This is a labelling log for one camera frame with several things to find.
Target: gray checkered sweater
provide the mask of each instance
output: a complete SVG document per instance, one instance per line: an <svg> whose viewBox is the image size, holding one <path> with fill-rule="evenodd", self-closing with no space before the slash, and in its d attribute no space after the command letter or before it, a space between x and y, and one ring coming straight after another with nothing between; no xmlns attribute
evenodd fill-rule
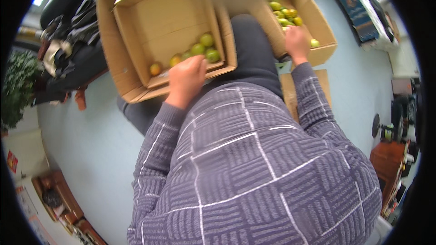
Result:
<svg viewBox="0 0 436 245"><path fill-rule="evenodd" d="M382 205L375 171L348 140L309 63L284 102L229 83L189 112L164 103L134 171L130 244L362 244Z"/></svg>

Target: left hand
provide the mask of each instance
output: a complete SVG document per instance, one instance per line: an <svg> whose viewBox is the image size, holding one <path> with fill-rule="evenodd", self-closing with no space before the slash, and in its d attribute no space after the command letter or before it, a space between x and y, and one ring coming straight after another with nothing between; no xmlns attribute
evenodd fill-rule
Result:
<svg viewBox="0 0 436 245"><path fill-rule="evenodd" d="M201 90L206 75L204 55L190 57L170 69L170 95L166 103L186 109Z"/></svg>

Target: person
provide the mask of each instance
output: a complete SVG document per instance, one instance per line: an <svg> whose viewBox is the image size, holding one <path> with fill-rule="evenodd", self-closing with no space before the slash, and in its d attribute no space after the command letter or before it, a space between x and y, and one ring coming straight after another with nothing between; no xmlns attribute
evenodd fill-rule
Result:
<svg viewBox="0 0 436 245"><path fill-rule="evenodd" d="M286 29L298 124L259 23L231 22L236 70L204 85L204 57L194 56L170 69L155 117L144 103L119 104L145 134L128 242L362 244L381 209L379 181L334 120L303 31Z"/></svg>

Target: dark pants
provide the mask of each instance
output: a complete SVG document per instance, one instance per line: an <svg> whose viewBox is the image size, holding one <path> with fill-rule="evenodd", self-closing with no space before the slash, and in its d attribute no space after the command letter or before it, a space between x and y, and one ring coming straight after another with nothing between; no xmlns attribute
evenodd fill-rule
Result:
<svg viewBox="0 0 436 245"><path fill-rule="evenodd" d="M227 83L246 82L263 86L283 99L273 50L259 23L247 14L237 15L231 21L238 67L216 77L203 87L201 93L205 94ZM157 97L141 103L127 104L118 96L117 104L126 118L145 135L164 100L165 97Z"/></svg>

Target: sweater sleeve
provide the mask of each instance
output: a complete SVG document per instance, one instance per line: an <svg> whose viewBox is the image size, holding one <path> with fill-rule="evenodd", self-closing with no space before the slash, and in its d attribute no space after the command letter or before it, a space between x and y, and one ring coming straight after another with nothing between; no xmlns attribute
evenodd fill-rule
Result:
<svg viewBox="0 0 436 245"><path fill-rule="evenodd" d="M300 125L311 136L327 140L348 140L334 120L332 110L310 63L292 71L297 92Z"/></svg>
<svg viewBox="0 0 436 245"><path fill-rule="evenodd" d="M141 244L141 220L154 210L177 145L185 111L163 103L145 135L134 170L134 209L127 231L129 244Z"/></svg>

